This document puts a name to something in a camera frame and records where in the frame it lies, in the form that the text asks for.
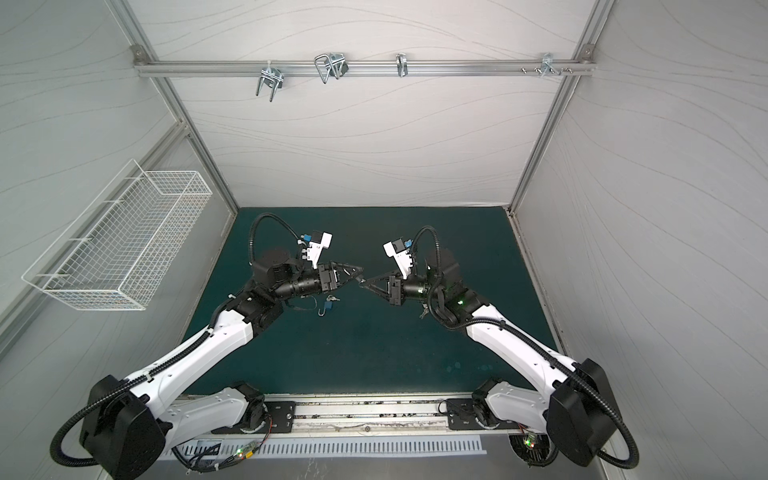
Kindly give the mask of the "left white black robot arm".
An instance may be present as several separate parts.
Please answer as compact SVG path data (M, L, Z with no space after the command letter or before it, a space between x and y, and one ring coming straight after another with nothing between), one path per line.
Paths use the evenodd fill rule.
M296 297L331 293L362 275L359 266L321 262L324 247L301 241L292 256L275 248L250 258L252 276L214 310L199 332L155 362L118 379L107 375L88 403L51 442L51 457L70 467L102 467L113 479L136 479L168 448L218 428L257 429L263 397L240 382L183 401L195 381L263 334Z

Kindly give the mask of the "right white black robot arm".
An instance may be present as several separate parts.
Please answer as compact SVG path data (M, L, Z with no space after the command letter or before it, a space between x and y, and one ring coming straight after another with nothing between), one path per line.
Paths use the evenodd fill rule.
M464 332L516 370L529 389L504 381L490 381L473 398L475 418L484 428L503 422L521 427L524 436L543 435L542 453L529 459L541 466L550 456L563 454L588 466L618 432L620 418L605 370L591 359L577 362L516 326L487 299L467 287L450 251L431 252L425 272L419 272L410 242L383 246L396 269L362 281L362 286L390 304L419 300L428 314L449 330Z

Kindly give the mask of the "blue padlock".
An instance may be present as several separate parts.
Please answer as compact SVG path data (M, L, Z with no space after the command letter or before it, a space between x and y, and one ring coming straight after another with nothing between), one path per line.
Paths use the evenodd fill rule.
M324 300L322 306L319 308L317 315L319 317L324 317L328 312L330 312L336 302L339 302L340 299L336 296L329 295Z

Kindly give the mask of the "green table mat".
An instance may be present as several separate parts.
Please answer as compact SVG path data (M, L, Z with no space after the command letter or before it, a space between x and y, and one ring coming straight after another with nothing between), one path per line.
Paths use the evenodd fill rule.
M294 235L326 231L322 257L373 277L395 268L383 249L417 238L421 253L450 251L465 284L540 342L554 339L505 211L490 208L245 208L231 228L190 324L196 332L250 278L247 252L292 249ZM210 394L244 381L266 394L469 392L488 379L525 385L488 348L445 329L409 301L391 306L350 283L324 315L323 297L298 299L262 335L192 386Z

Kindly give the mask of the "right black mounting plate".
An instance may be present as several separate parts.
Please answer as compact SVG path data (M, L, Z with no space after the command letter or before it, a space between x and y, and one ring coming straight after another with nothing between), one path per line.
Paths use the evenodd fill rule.
M494 430L500 425L483 400L449 398L441 403L438 411L447 417L450 430Z

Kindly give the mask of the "black mounting plate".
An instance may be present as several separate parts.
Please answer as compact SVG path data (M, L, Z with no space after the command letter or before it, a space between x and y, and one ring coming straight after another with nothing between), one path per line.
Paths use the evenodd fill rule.
M266 401L254 412L247 411L245 419L233 427L220 427L212 430L213 434L284 434L291 433L295 420L297 404L293 401Z
M438 411L447 417L450 430L494 430L500 425L483 400L449 398L441 403Z

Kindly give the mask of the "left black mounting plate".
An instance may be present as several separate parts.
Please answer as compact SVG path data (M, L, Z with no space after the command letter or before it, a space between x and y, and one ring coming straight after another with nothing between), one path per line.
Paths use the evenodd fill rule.
M245 419L233 427L220 427L212 430L213 434L284 434L291 433L295 420L297 404L293 401L266 401L254 412L247 411Z

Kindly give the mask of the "metal U-bolt hook left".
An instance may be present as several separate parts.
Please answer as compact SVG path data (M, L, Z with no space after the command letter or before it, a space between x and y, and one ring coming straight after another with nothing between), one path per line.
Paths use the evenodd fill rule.
M281 70L267 66L260 72L258 83L256 86L256 96L259 96L262 92L269 92L269 101L273 102L276 93L283 88L284 74Z

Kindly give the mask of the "metal u-bolt hook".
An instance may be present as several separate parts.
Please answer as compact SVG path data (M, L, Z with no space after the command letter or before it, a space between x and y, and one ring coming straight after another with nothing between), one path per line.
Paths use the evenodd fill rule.
M323 84L331 78L339 80L349 71L349 65L343 53L323 53L314 58L314 66Z
M256 86L256 96L259 96L262 92L269 92L269 101L273 102L276 93L283 88L284 74L281 70L267 66L260 72L258 83Z

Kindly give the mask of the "metal U-bolt hook middle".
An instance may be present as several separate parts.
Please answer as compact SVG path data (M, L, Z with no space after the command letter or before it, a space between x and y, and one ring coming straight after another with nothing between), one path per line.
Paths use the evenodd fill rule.
M314 66L323 84L331 78L339 80L349 71L349 65L343 53L323 53L314 58Z

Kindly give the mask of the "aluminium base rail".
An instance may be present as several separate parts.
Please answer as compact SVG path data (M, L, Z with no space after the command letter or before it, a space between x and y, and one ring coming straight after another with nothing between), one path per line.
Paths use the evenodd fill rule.
M314 438L454 435L448 401L470 398L469 392L265 396L294 404L291 436Z

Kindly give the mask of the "aluminium cross rail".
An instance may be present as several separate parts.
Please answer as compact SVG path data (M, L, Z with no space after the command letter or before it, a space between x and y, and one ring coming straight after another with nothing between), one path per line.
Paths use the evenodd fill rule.
M407 77L491 77L536 76L524 75L522 67L537 67L541 59L534 60L415 60L408 61ZM349 78L397 78L395 59L348 60ZM555 59L562 68L561 76L590 75L597 69L594 62ZM319 74L312 60L294 61L156 61L135 65L138 75L145 78L198 78L198 77L258 77L263 68L271 66L282 71L286 78L317 78Z

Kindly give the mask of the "small metal bracket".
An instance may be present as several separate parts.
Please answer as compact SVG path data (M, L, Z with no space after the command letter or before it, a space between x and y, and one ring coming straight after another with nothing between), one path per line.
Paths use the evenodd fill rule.
M399 78L408 76L408 61L404 53L398 53L395 57L396 70Z

